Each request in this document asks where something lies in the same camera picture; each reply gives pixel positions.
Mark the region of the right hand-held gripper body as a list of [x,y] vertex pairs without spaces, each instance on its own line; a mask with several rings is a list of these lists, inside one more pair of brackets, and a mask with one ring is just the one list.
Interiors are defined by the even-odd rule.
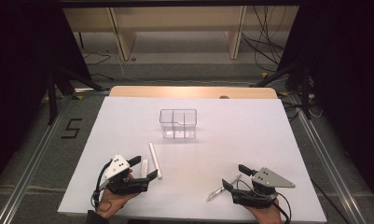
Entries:
[[258,209],[269,208],[278,196],[277,188],[294,189],[296,187],[294,183],[266,167],[262,167],[250,177],[252,181],[250,189],[233,188],[230,192],[234,203]]

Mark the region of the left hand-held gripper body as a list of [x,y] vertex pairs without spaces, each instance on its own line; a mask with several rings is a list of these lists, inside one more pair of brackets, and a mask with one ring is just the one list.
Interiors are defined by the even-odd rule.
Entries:
[[130,178],[130,169],[132,166],[128,164],[122,155],[117,154],[113,160],[107,165],[103,183],[100,189],[109,189],[112,193],[117,195],[127,195],[133,193],[141,193],[147,191],[149,179],[145,178]]

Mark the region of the long white pen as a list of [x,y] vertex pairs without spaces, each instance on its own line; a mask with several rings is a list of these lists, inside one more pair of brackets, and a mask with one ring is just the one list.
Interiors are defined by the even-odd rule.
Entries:
[[157,153],[156,153],[156,149],[155,149],[154,144],[152,142],[148,143],[148,147],[149,147],[149,150],[150,150],[155,168],[158,171],[158,179],[161,180],[162,179],[162,172],[161,172],[161,169],[160,169],[160,166],[159,166],[159,160],[158,160],[158,156],[157,156]]

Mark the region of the clear plastic organizer box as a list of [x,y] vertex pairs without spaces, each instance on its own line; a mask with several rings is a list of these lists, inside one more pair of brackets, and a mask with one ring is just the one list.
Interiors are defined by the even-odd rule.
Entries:
[[195,138],[196,109],[161,109],[159,124],[164,138]]

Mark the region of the person's left hand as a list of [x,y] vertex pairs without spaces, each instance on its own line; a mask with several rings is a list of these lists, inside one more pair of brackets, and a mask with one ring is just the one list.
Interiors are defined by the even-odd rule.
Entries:
[[113,217],[129,200],[138,196],[138,193],[117,195],[105,189],[96,213],[106,219]]

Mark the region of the person's right hand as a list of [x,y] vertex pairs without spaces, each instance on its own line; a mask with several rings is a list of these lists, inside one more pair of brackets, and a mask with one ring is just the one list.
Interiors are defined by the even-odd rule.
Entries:
[[280,211],[275,205],[269,208],[257,209],[251,206],[245,206],[259,224],[282,224]]

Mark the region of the white table sheet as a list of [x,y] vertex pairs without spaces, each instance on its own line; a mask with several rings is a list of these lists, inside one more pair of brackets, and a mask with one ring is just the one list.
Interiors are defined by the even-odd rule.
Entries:
[[[196,109],[196,137],[162,136],[161,109]],[[208,195],[230,180],[243,164],[267,167],[296,185],[282,189],[280,205],[294,223],[324,223],[326,216],[313,189],[283,104],[278,99],[170,99],[107,97],[64,194],[59,210],[84,215],[103,166],[116,154],[150,159],[156,149],[161,180],[128,202],[121,217],[250,222],[228,192]]]

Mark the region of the light wooden table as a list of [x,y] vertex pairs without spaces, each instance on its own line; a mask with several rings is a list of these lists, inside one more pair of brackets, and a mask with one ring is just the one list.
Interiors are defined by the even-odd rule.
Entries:
[[239,87],[175,87],[175,86],[116,86],[110,93],[116,97],[159,98],[215,98],[226,95],[229,99],[277,99],[272,88]]

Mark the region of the black tripod stand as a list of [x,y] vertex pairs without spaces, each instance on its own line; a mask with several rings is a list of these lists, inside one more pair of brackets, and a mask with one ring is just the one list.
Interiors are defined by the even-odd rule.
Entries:
[[87,79],[71,70],[61,66],[53,66],[47,74],[47,90],[49,102],[49,121],[52,124],[58,115],[58,107],[56,102],[56,91],[58,88],[63,95],[73,95],[76,92],[75,87],[71,84],[72,80],[76,80],[95,91],[109,91],[109,88],[102,87],[90,79]]
[[301,86],[302,103],[299,105],[299,108],[303,111],[307,119],[311,119],[312,117],[309,111],[310,72],[310,67],[306,62],[296,61],[294,63],[290,63],[282,69],[277,70],[272,76],[257,82],[257,84],[250,84],[250,87],[263,88],[268,84],[271,84],[272,81],[282,77],[283,75],[288,74],[290,81],[288,81],[285,84],[285,87],[289,91],[293,91],[298,86]]

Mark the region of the light wooden shelf unit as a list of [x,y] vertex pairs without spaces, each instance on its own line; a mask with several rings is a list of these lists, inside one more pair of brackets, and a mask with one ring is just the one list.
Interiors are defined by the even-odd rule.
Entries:
[[264,21],[270,31],[288,31],[298,7],[88,7],[66,8],[63,12],[75,33],[113,34],[123,61],[130,58],[139,32],[189,31],[223,32],[229,57],[235,60],[243,31],[257,31]]

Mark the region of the black curtain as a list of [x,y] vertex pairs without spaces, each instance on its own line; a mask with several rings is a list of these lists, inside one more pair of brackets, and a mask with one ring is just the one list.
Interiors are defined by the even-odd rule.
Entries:
[[291,0],[298,14],[280,66],[311,63],[313,88],[374,194],[374,0]]
[[0,175],[55,67],[90,77],[59,0],[0,0]]

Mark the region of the aluminium floor rail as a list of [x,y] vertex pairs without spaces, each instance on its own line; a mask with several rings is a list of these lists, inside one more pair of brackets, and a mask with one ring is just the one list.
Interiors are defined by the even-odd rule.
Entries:
[[337,192],[339,200],[343,205],[350,223],[367,224],[357,204],[357,201],[349,191],[343,178],[340,176],[340,172],[336,167],[336,164],[330,158],[330,155],[327,152],[326,146],[323,143],[319,133],[316,131],[312,121],[308,119],[309,114],[309,110],[305,109],[298,117],[313,144],[314,150],[316,151],[320,162],[323,164],[324,169],[326,170],[326,174],[329,177],[334,190]]
[[39,142],[34,148],[34,152],[28,157],[26,166],[22,169],[22,173],[18,178],[15,185],[0,185],[0,195],[7,195],[8,198],[0,210],[0,224],[10,224],[15,216],[21,201],[31,184],[39,164],[43,160],[50,142],[56,132],[59,122],[62,119],[65,108],[72,101],[71,96],[63,96],[60,100],[58,109],[58,116],[52,121],[51,124],[45,125],[45,130],[42,132]]

